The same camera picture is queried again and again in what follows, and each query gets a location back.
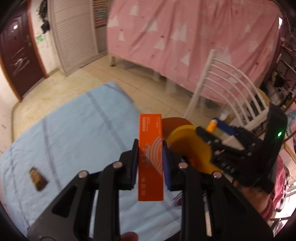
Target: white louvered door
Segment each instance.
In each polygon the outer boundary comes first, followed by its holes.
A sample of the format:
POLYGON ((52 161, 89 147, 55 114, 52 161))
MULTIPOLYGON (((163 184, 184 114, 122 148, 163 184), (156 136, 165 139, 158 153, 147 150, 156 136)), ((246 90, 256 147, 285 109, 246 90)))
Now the white louvered door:
POLYGON ((98 57, 91 0, 49 0, 49 21, 66 75, 98 57))

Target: toothpaste box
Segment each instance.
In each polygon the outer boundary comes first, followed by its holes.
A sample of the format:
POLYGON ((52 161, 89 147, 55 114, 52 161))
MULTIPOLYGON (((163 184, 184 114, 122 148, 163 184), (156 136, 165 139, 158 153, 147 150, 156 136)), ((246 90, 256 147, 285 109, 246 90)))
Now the toothpaste box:
POLYGON ((160 114, 140 114, 139 201, 163 201, 162 127, 160 114))

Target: silver rivet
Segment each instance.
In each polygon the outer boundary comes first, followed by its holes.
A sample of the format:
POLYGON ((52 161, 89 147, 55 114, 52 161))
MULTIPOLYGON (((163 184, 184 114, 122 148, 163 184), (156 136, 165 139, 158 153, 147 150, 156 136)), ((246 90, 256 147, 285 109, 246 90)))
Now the silver rivet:
POLYGON ((180 162, 178 166, 180 169, 186 169, 188 167, 188 164, 186 162, 180 162))
POLYGON ((214 176, 214 178, 221 178, 222 177, 222 173, 216 171, 216 172, 213 172, 213 176, 214 176))
POLYGON ((80 171, 78 173, 79 178, 85 178, 87 177, 87 175, 88 175, 87 171, 80 171))
POLYGON ((114 162, 113 163, 113 167, 115 168, 115 169, 119 169, 119 168, 121 168, 122 167, 122 162, 121 161, 117 161, 117 162, 114 162))

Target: white chair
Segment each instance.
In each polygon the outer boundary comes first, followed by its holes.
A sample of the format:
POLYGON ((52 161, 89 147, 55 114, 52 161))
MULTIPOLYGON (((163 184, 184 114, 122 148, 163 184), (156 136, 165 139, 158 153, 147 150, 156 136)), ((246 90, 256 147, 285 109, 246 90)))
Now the white chair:
POLYGON ((263 97, 260 95, 258 89, 255 87, 253 82, 249 79, 249 77, 244 74, 241 70, 237 69, 231 64, 228 64, 222 60, 219 60, 218 58, 215 57, 216 55, 216 50, 210 50, 209 56, 207 58, 207 61, 205 63, 204 69, 201 73, 199 82, 196 85, 195 92, 190 100, 190 103, 186 109, 184 118, 189 119, 192 113, 195 110, 195 107, 197 105, 197 102, 200 98, 200 94, 203 88, 207 88, 214 93, 216 93, 218 96, 220 96, 222 99, 225 100, 225 103, 227 103, 230 108, 233 110, 234 114, 236 115, 235 121, 233 121, 231 124, 237 122, 237 126, 243 126, 247 130, 253 130, 257 126, 259 126, 267 117, 267 113, 269 110, 269 107, 266 105, 263 97), (226 69, 233 69, 234 73, 230 73, 229 71, 225 70, 226 69), (223 77, 220 74, 215 73, 214 71, 219 70, 220 72, 223 72, 227 75, 227 77, 223 77), (239 74, 242 77, 245 78, 247 81, 248 86, 240 80, 236 75, 239 74), (218 77, 221 81, 215 81, 211 78, 211 76, 218 77), (232 77, 234 78, 237 83, 233 83, 229 81, 228 79, 232 77), (219 92, 217 89, 211 87, 208 85, 208 83, 214 83, 217 85, 221 91, 219 92), (231 85, 231 89, 227 89, 223 83, 231 85), (246 94, 243 94, 240 89, 245 89, 246 94), (235 96, 232 92, 232 90, 236 90, 237 93, 239 93, 239 96, 235 96), (223 92, 227 92, 229 96, 232 97, 233 100, 229 100, 225 97, 225 94, 223 92), (255 95, 257 95, 260 99, 260 102, 264 108, 264 110, 261 110, 258 101, 255 98, 255 95), (257 116, 254 113, 254 110, 252 109, 249 101, 253 101, 255 108, 257 110, 257 113, 259 113, 257 116), (247 112, 250 113, 251 115, 251 120, 249 120, 249 116, 247 115, 247 112))

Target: beige floor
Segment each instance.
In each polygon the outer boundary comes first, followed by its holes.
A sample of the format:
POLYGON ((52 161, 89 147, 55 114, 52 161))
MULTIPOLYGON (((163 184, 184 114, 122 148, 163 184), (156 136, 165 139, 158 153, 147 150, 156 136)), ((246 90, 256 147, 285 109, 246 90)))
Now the beige floor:
MULTIPOLYGON (((37 85, 14 111, 14 138, 18 138, 38 120, 69 100, 109 81, 116 82, 141 112, 160 113, 162 117, 182 117, 190 101, 190 92, 182 87, 174 95, 166 94, 166 79, 152 79, 153 71, 138 65, 124 69, 125 61, 117 59, 109 66, 109 56, 102 57, 66 77, 60 72, 37 85)), ((216 109, 196 109, 190 121, 206 126, 217 114, 216 109)))

